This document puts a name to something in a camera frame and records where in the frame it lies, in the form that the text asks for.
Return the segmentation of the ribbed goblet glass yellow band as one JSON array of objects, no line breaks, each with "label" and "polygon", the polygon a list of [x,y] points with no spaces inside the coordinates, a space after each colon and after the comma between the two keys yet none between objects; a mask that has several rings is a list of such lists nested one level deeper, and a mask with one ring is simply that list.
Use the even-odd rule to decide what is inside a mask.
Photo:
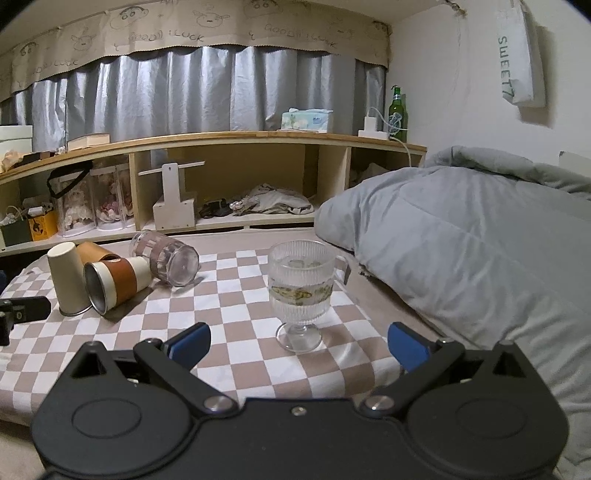
[{"label": "ribbed goblet glass yellow band", "polygon": [[280,320],[276,340],[295,354],[322,343],[315,322],[331,305],[335,282],[349,282],[351,266],[332,247],[315,240],[291,240],[271,247],[267,256],[270,306]]}]

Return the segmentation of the orange brown cup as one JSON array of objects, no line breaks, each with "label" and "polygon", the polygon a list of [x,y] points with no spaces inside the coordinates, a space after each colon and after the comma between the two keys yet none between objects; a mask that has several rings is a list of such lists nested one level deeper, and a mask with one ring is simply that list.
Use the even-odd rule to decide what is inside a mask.
[{"label": "orange brown cup", "polygon": [[82,242],[76,246],[82,265],[105,260],[116,260],[120,256],[94,242]]}]

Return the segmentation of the steel cup brown leather sleeve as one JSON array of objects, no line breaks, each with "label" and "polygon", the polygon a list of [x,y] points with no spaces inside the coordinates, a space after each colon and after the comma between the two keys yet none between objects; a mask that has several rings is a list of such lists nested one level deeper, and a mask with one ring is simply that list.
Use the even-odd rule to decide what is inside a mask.
[{"label": "steel cup brown leather sleeve", "polygon": [[139,256],[89,262],[84,265],[83,273],[90,303],[101,316],[152,282],[149,262]]}]

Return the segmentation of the checkered beige white cloth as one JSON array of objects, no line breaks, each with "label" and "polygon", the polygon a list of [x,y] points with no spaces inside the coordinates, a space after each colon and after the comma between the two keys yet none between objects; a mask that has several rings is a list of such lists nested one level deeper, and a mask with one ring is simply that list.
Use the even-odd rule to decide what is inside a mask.
[{"label": "checkered beige white cloth", "polygon": [[294,355],[276,341],[280,319],[266,287],[266,251],[208,254],[197,285],[154,285],[122,318],[94,310],[17,325],[1,350],[1,417],[26,425],[58,375],[87,341],[127,350],[147,338],[167,340],[197,322],[211,328],[211,350],[193,374],[242,401],[247,397],[353,397],[400,373],[386,339],[341,282],[318,321],[322,344]]}]

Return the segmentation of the dark green small bag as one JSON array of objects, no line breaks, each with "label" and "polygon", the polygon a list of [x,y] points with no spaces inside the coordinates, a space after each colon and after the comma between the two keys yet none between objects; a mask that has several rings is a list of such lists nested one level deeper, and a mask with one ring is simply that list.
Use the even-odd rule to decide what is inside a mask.
[{"label": "dark green small bag", "polygon": [[30,242],[32,235],[26,218],[1,221],[1,235],[6,247]]}]

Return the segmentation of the grey duvet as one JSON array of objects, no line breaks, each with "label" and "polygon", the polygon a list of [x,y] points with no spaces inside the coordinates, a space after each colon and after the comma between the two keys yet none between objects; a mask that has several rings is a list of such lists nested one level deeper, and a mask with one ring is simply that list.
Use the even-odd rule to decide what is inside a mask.
[{"label": "grey duvet", "polygon": [[565,411],[559,468],[590,475],[590,180],[454,146],[322,204],[319,238],[353,253],[441,333],[516,342]]}]

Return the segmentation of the white wooden T stand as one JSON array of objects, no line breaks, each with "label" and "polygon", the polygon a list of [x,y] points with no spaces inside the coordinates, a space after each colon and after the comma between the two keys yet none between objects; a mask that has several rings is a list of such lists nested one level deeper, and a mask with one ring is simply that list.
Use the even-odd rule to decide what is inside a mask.
[{"label": "white wooden T stand", "polygon": [[169,231],[189,229],[197,224],[195,210],[195,192],[185,190],[184,171],[186,169],[202,167],[204,161],[186,164],[170,162],[158,168],[140,171],[138,176],[159,174],[162,183],[162,196],[152,206],[154,226],[156,230]]}]

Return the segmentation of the black items on shelf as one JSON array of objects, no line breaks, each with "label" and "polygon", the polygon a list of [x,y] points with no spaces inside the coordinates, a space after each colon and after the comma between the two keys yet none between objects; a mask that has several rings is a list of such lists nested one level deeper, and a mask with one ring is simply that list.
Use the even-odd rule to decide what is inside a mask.
[{"label": "black items on shelf", "polygon": [[199,217],[202,219],[221,218],[231,214],[232,209],[224,198],[203,204],[198,212]]}]

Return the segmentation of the wooden low shelf unit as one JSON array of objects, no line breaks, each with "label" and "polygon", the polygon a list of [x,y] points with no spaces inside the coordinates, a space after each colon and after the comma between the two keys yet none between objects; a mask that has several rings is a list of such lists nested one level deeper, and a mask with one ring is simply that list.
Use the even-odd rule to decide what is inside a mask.
[{"label": "wooden low shelf unit", "polygon": [[417,166],[424,146],[338,134],[306,132],[216,132],[179,134],[115,142],[15,167],[1,176],[1,205],[19,200],[19,183],[59,167],[91,162],[103,167],[124,160],[130,168],[134,223],[120,230],[92,229],[76,236],[94,242],[130,238],[155,226],[152,207],[166,186],[155,156],[177,164],[180,189],[194,193],[197,205],[229,200],[259,184],[300,192],[320,206],[351,185],[353,161],[389,169]]}]

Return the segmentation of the grey crumpled cloth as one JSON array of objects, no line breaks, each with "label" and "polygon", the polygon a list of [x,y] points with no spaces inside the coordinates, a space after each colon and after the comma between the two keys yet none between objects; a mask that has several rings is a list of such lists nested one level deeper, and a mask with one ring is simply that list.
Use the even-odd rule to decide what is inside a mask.
[{"label": "grey crumpled cloth", "polygon": [[315,211],[314,205],[304,195],[270,184],[257,185],[242,198],[231,202],[229,208],[238,216],[255,213],[301,216]]}]

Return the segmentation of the white storage box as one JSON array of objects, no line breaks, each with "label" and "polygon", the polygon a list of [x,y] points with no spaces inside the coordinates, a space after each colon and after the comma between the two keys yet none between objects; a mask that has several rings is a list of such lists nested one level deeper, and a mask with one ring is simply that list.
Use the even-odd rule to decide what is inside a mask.
[{"label": "white storage box", "polygon": [[29,154],[33,151],[33,126],[11,125],[0,126],[0,158],[10,151]]}]

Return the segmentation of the wooden box on shelf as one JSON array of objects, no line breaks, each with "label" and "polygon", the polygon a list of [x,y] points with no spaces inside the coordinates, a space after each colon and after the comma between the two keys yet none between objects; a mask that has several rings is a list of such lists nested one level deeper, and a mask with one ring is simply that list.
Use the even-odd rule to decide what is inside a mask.
[{"label": "wooden box on shelf", "polygon": [[93,133],[69,140],[67,143],[67,151],[72,152],[109,143],[110,135],[108,133]]}]

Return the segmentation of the green glass bottle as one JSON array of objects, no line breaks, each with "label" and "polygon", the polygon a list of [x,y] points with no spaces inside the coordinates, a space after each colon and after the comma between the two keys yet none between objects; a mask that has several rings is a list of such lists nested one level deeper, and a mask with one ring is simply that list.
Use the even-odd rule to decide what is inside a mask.
[{"label": "green glass bottle", "polygon": [[407,114],[401,87],[394,85],[393,98],[389,106],[388,131],[391,140],[407,141]]}]

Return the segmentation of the silver grey curtain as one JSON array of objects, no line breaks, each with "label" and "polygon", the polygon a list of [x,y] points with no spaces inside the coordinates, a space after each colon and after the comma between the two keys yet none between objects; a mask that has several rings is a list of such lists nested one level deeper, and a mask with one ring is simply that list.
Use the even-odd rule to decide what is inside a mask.
[{"label": "silver grey curtain", "polygon": [[114,141],[216,131],[276,131],[290,108],[329,109],[354,135],[381,108],[385,67],[270,47],[175,48],[107,57],[32,84],[1,104],[4,125],[33,128],[36,150],[107,133]]}]

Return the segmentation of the white hanging paper bag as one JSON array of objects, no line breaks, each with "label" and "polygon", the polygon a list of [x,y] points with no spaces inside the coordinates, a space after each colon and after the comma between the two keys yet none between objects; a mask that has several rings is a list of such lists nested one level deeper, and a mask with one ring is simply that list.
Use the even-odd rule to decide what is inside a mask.
[{"label": "white hanging paper bag", "polygon": [[544,108],[543,62],[531,11],[524,1],[498,1],[496,25],[503,98],[519,108]]}]

